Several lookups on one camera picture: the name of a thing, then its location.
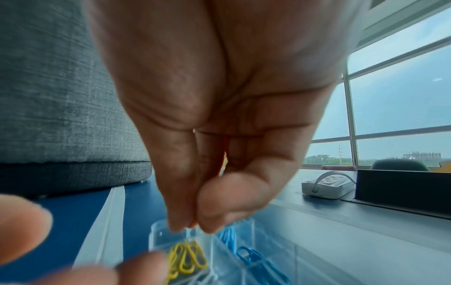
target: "clear plastic container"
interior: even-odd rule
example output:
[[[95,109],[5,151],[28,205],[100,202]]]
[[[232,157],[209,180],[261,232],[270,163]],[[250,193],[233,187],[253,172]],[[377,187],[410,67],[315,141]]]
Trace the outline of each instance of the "clear plastic container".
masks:
[[[206,234],[199,228],[172,233],[167,228],[166,221],[152,225],[149,250],[163,250],[168,253],[175,244],[184,240],[195,240],[202,248],[208,260],[208,270],[200,272],[201,270],[196,269],[189,275],[180,274],[169,282],[170,285],[361,285],[356,279],[302,247],[268,231],[253,219],[237,222],[230,227],[235,230],[238,249],[242,246],[254,249],[263,259],[246,264],[216,235]],[[239,250],[238,253],[247,258],[246,250]],[[268,279],[260,274],[262,268],[272,272]],[[209,280],[198,278],[201,274],[206,276],[207,273],[212,275]]]

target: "sky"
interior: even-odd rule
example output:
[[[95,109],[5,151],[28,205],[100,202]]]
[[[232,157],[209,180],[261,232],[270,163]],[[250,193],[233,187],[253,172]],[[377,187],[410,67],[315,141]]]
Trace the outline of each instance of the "sky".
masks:
[[[350,73],[451,36],[451,8],[349,57]],[[451,125],[451,46],[351,80],[357,135]],[[349,135],[343,83],[337,85],[313,139]],[[307,156],[351,157],[350,143],[312,144]],[[412,151],[451,158],[451,132],[358,141],[359,159],[402,157]]]

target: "hand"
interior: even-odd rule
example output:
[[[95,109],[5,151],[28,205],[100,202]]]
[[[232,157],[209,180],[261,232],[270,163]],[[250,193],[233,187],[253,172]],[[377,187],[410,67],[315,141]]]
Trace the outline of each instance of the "hand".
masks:
[[[37,247],[51,227],[52,215],[40,205],[0,194],[0,265]],[[115,270],[101,266],[62,270],[31,285],[162,285],[167,267],[164,254],[146,253]]]
[[[266,206],[301,167],[370,1],[84,4],[170,228],[215,232]]]

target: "utility pole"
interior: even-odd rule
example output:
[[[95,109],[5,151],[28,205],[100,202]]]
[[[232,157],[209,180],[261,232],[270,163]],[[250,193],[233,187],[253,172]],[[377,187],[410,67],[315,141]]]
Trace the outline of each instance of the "utility pole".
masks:
[[[342,164],[342,148],[338,145],[338,159],[340,160],[340,165]]]

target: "white stripe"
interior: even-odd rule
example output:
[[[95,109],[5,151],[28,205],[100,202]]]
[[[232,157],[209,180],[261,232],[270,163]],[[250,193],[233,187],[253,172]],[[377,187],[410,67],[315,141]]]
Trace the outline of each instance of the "white stripe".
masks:
[[[75,258],[72,267],[105,263],[114,266],[122,262],[122,223],[125,189],[113,187]]]

